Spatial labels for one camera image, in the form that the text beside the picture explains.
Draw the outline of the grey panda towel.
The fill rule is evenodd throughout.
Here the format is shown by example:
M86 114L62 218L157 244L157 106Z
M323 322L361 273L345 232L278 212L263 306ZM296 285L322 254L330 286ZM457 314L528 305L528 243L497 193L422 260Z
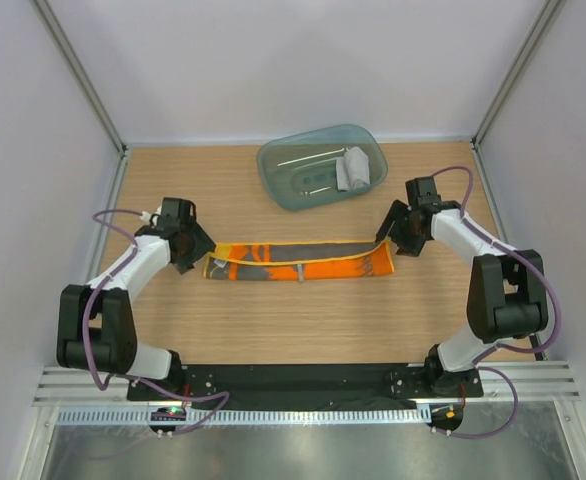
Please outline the grey panda towel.
M345 150L335 162L337 189L354 191L370 185L369 157L360 147Z

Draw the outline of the orange grey towel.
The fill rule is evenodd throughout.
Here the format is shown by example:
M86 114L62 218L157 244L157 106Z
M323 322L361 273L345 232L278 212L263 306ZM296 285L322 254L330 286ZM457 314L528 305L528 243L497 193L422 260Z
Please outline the orange grey towel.
M311 281L379 277L395 272L389 242L220 243L203 276L224 281Z

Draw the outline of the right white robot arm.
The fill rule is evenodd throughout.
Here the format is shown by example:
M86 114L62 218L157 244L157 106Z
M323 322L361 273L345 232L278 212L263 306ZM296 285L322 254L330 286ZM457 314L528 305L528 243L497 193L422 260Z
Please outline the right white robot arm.
M404 256L417 257L437 241L471 269L467 324L434 345L420 367L392 372L397 396L453 397L475 390L478 363L548 325L543 261L534 250L501 243L457 201L439 195L434 177L406 183L406 201L392 203L376 237L390 239Z

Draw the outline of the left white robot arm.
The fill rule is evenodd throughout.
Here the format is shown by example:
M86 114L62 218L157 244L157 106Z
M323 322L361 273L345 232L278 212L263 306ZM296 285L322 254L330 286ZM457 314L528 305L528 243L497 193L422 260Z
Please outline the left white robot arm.
M89 372L101 391L118 376L175 399L186 386L180 357L138 339L133 303L161 270L172 266L184 274L216 244L198 223L195 203L181 198L164 198L153 213L108 209L92 220L126 237L129 246L95 278L63 289L57 363Z

